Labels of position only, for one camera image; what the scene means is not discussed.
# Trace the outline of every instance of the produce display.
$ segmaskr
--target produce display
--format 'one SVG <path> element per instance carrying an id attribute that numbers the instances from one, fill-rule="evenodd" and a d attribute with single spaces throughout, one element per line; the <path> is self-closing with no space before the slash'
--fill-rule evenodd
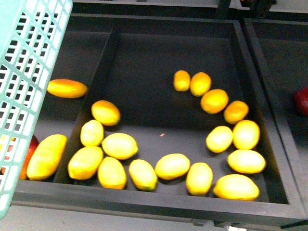
<path id="1" fill-rule="evenodd" d="M 74 82 L 71 86 L 68 83 L 66 80 L 53 80 L 49 92 L 66 98 L 77 98 L 85 94 L 81 83 Z M 225 121 L 230 124 L 230 127 L 222 125 L 213 128 L 205 137 L 206 147 L 215 155 L 226 151 L 232 144 L 237 149 L 229 154 L 226 162 L 230 169 L 239 174 L 221 177 L 213 188 L 214 195 L 224 199 L 255 200 L 259 196 L 259 188 L 241 173 L 256 174 L 266 166 L 264 157 L 252 150 L 259 141 L 260 129 L 254 121 L 245 119 L 249 111 L 245 102 L 235 100 L 228 105 L 227 92 L 223 89 L 211 90 L 211 85 L 211 77 L 204 72 L 192 78 L 184 70 L 174 74 L 173 86 L 176 91 L 190 90 L 193 96 L 201 97 L 200 106 L 203 111 L 208 114 L 223 111 Z M 93 119 L 85 123 L 80 131 L 83 147 L 68 163 L 69 177 L 88 180 L 97 174 L 104 188 L 125 189 L 128 177 L 122 161 L 138 153 L 138 141 L 126 133 L 113 132 L 104 136 L 104 126 L 114 126 L 121 118 L 120 110 L 112 102 L 96 101 L 91 106 L 91 114 Z M 30 180 L 44 180 L 56 171 L 66 140 L 64 135 L 56 134 L 38 145 L 27 167 Z M 215 170 L 207 163 L 191 163 L 181 153 L 166 154 L 155 166 L 137 156 L 130 162 L 128 172 L 136 188 L 148 192 L 155 190 L 159 179 L 173 180 L 184 176 L 187 191 L 193 196 L 206 195 L 215 175 Z"/>

